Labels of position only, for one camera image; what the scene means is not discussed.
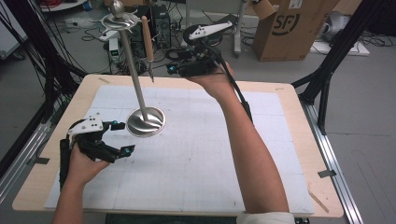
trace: power strip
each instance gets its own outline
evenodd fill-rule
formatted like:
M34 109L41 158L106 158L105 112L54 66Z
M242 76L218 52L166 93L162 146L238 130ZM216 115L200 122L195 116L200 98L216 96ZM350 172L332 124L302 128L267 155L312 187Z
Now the power strip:
M118 31L109 31L106 33L106 35L101 35L99 37L100 40L102 41L107 41L109 38L111 38L111 36L113 36L114 34L116 34Z

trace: sticker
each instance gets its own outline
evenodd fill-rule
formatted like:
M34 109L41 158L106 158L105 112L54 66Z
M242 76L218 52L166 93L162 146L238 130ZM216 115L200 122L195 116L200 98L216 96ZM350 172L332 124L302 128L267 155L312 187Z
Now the sticker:
M303 4L303 0L290 0L289 9L300 8L302 4Z

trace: metal stand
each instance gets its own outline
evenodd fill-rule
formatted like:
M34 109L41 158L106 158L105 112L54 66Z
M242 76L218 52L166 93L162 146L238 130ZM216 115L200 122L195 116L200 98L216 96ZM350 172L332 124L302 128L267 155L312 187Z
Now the metal stand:
M163 129L165 125L165 114L158 108L145 106L139 78L134 67L134 55L131 48L129 48L131 44L127 35L127 31L131 32L131 28L141 22L141 20L134 13L125 13L123 4L119 0L113 0L109 8L111 14L104 16L99 22L106 27L104 33L110 30L120 33L121 43L140 106L139 109L128 117L126 121L127 129L131 134L139 137L152 136Z
M307 105L313 105L315 98L321 92L318 126L322 134L326 134L326 109L332 75L384 2L384 0L363 0L320 67L314 73L291 83L297 88L309 82L305 91L299 95L300 100Z

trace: forearm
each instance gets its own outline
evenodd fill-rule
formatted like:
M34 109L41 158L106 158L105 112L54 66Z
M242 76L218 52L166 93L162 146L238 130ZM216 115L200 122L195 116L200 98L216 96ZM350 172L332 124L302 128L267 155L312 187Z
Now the forearm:
M84 185L64 183L58 205L52 219L53 224L82 223L82 193Z
M224 112L233 162L247 213L289 212L286 194L268 148L232 91L217 97Z

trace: round metal base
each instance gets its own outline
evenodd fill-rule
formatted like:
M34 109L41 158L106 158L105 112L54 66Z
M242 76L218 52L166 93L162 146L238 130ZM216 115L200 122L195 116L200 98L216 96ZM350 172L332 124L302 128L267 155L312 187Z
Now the round metal base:
M165 114L158 108L146 107L148 120L143 119L142 111L137 109L126 120L128 131L138 137L149 137L159 133L165 125Z

